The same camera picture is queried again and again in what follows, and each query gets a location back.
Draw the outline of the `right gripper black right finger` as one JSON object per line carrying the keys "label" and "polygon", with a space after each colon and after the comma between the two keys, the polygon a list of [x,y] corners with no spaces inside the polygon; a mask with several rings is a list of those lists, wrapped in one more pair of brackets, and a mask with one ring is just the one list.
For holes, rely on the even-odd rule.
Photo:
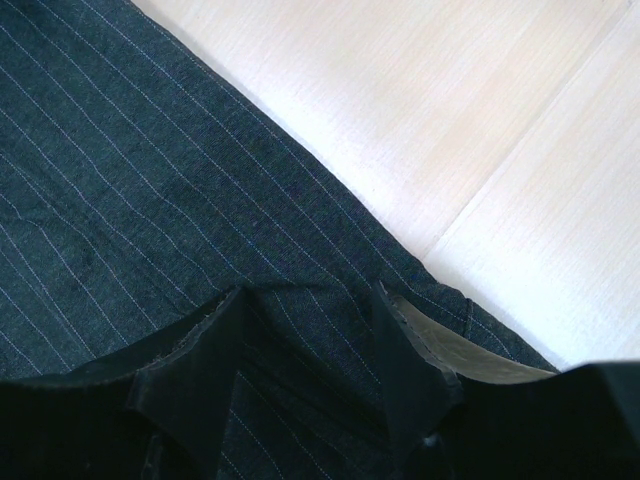
{"label": "right gripper black right finger", "polygon": [[635,479],[639,365],[554,373],[494,354],[377,286],[376,359],[405,479]]}

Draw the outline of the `black striped long sleeve shirt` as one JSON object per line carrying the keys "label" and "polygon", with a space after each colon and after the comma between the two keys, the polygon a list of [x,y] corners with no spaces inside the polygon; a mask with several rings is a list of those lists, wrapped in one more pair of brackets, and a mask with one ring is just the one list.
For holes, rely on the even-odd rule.
{"label": "black striped long sleeve shirt", "polygon": [[243,286],[220,477],[387,479],[377,284],[547,367],[132,3],[2,3],[3,379],[68,372]]}

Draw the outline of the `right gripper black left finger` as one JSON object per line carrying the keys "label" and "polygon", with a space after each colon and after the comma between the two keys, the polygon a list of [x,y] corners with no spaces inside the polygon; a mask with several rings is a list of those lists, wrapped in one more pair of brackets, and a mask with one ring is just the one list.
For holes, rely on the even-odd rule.
{"label": "right gripper black left finger", "polygon": [[66,374],[1,384],[5,479],[212,479],[243,347],[245,293]]}

